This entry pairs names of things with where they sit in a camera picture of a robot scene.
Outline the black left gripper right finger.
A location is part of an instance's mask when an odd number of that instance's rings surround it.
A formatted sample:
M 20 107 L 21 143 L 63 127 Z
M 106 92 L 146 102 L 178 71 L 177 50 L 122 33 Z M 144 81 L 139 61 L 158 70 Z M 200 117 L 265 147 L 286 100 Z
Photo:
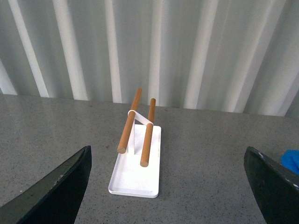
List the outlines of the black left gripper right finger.
M 244 169 L 257 205 L 268 224 L 299 222 L 299 176 L 253 147 Z

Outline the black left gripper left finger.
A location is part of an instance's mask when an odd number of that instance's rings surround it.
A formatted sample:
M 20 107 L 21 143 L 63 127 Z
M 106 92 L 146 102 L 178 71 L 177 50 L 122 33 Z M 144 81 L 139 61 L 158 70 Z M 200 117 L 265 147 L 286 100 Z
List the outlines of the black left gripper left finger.
M 81 206 L 91 172 L 92 152 L 86 146 L 22 194 L 0 208 L 2 224 L 72 224 Z

